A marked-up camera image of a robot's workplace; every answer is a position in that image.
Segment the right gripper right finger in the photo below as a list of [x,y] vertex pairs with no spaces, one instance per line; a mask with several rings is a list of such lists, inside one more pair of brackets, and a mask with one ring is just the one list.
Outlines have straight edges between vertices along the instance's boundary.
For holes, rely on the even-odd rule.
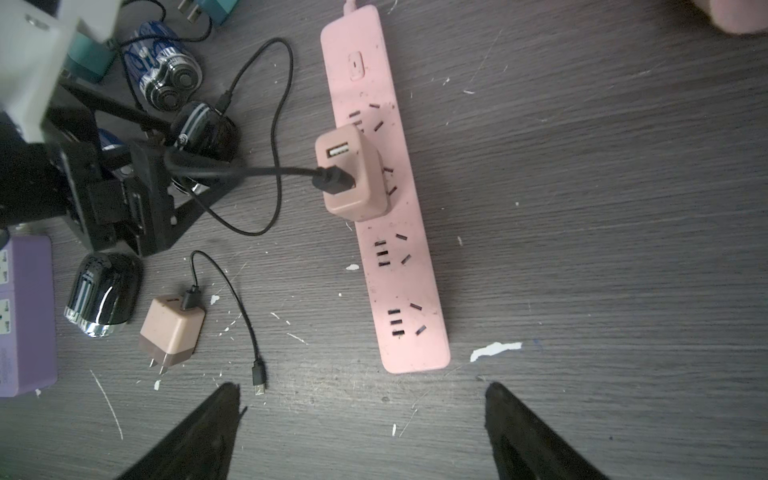
[[606,477],[499,382],[485,392],[485,428],[501,479]]

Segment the teal usb charger plug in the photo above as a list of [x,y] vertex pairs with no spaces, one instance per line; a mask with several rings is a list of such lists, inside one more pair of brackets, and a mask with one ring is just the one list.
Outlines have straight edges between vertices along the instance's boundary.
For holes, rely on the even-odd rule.
[[189,23],[196,23],[205,14],[214,25],[221,26],[238,3],[239,0],[180,0],[177,9]]

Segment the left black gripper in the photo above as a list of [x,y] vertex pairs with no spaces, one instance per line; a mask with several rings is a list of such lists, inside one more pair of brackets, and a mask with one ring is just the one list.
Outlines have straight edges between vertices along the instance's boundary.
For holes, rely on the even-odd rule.
[[[96,112],[158,132],[105,150]],[[178,203],[170,189],[192,181],[176,164],[228,168],[226,161],[173,148],[172,123],[71,80],[60,81],[43,110],[42,137],[28,140],[1,114],[1,225],[61,217],[90,251],[123,242],[141,257],[170,249],[238,179],[210,179],[196,198]]]

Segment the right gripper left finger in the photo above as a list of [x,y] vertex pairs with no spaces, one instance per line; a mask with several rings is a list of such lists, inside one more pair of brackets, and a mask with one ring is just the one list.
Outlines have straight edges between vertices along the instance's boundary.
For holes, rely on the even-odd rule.
[[122,479],[225,479],[244,411],[240,386],[220,385],[205,401],[123,472]]

